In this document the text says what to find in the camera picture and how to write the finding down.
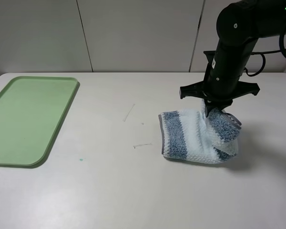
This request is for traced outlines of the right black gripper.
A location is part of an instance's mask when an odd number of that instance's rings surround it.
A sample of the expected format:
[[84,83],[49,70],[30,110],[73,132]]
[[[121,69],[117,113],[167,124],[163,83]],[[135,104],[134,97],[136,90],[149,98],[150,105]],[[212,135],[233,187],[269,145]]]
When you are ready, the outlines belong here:
[[223,110],[230,106],[234,99],[247,95],[257,95],[260,91],[258,84],[238,81],[236,83],[219,83],[200,81],[180,87],[180,98],[197,97],[204,101],[205,117],[217,108]]

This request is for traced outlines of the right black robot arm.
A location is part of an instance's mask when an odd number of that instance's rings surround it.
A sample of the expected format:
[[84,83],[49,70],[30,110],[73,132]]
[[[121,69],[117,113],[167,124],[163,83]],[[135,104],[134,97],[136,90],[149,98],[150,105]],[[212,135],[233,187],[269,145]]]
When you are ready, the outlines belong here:
[[180,88],[180,97],[201,98],[205,115],[227,108],[238,97],[260,91],[258,84],[241,82],[246,64],[260,38],[279,36],[279,52],[286,58],[286,0],[241,0],[224,8],[216,22],[219,42],[208,59],[204,79]]

